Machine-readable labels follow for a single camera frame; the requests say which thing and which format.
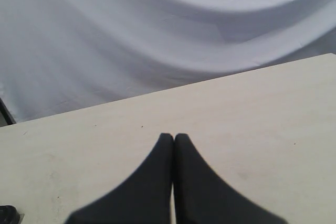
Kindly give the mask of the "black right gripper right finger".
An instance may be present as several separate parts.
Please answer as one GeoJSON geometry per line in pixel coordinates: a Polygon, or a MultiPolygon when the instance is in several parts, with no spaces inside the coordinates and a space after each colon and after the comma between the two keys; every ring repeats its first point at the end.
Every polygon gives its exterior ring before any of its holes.
{"type": "Polygon", "coordinates": [[[175,137],[173,181],[177,223],[286,223],[223,181],[187,134],[175,137]]]}

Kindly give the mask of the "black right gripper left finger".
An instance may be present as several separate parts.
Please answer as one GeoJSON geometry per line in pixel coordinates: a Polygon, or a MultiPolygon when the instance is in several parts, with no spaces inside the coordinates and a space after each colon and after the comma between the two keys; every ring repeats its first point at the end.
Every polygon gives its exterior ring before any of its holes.
{"type": "Polygon", "coordinates": [[[162,133],[141,165],[114,190],[74,211],[67,223],[170,223],[173,136],[162,133]]]}

